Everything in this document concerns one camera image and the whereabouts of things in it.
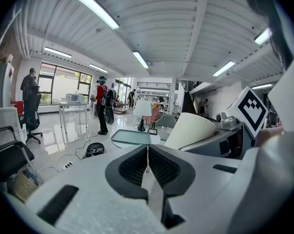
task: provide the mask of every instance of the black pants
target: black pants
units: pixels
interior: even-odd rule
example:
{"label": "black pants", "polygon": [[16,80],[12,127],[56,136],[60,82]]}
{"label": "black pants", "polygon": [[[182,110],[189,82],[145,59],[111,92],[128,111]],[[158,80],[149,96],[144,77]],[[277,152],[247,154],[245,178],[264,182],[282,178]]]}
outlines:
{"label": "black pants", "polygon": [[133,108],[134,105],[134,100],[133,99],[129,99],[129,108],[132,107]]}
{"label": "black pants", "polygon": [[99,119],[100,130],[102,130],[102,132],[108,132],[105,116],[104,116],[104,109],[105,109],[104,106],[98,105],[98,104],[96,105],[96,112]]}

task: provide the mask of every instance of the lamp shade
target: lamp shade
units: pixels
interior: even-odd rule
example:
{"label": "lamp shade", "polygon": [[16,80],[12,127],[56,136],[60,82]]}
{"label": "lamp shade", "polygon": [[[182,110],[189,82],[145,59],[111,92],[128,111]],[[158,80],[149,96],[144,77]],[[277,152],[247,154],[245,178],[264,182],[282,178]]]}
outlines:
{"label": "lamp shade", "polygon": [[151,104],[148,100],[138,100],[133,112],[136,116],[151,116]]}
{"label": "lamp shade", "polygon": [[216,125],[209,120],[194,114],[181,113],[165,146],[180,149],[184,146],[196,143],[211,137]]}

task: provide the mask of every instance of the window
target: window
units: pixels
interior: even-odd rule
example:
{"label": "window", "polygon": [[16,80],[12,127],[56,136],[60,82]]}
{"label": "window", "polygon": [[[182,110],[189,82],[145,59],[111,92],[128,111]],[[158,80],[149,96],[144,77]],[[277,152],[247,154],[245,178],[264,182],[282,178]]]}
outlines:
{"label": "window", "polygon": [[118,91],[119,100],[122,102],[126,102],[131,91],[131,81],[132,78],[116,78],[115,89]]}
{"label": "window", "polygon": [[83,94],[89,101],[92,76],[46,63],[41,64],[38,85],[42,93],[40,105],[55,105],[66,99],[66,94]]}

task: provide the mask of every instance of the red jacket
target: red jacket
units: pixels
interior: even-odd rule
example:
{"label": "red jacket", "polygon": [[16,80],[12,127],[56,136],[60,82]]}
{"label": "red jacket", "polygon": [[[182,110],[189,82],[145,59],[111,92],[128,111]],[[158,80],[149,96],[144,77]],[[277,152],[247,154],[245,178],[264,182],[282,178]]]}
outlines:
{"label": "red jacket", "polygon": [[97,95],[96,95],[96,99],[97,102],[96,104],[99,105],[100,104],[100,99],[103,97],[103,93],[104,93],[104,89],[101,85],[97,86]]}

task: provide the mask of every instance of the wicker basket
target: wicker basket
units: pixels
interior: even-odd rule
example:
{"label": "wicker basket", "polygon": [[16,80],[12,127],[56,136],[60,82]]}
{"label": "wicker basket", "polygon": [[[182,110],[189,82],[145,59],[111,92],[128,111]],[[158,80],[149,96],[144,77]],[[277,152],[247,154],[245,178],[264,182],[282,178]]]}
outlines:
{"label": "wicker basket", "polygon": [[18,177],[14,185],[14,194],[25,202],[27,198],[37,189],[37,186],[29,180],[22,172],[18,173]]}

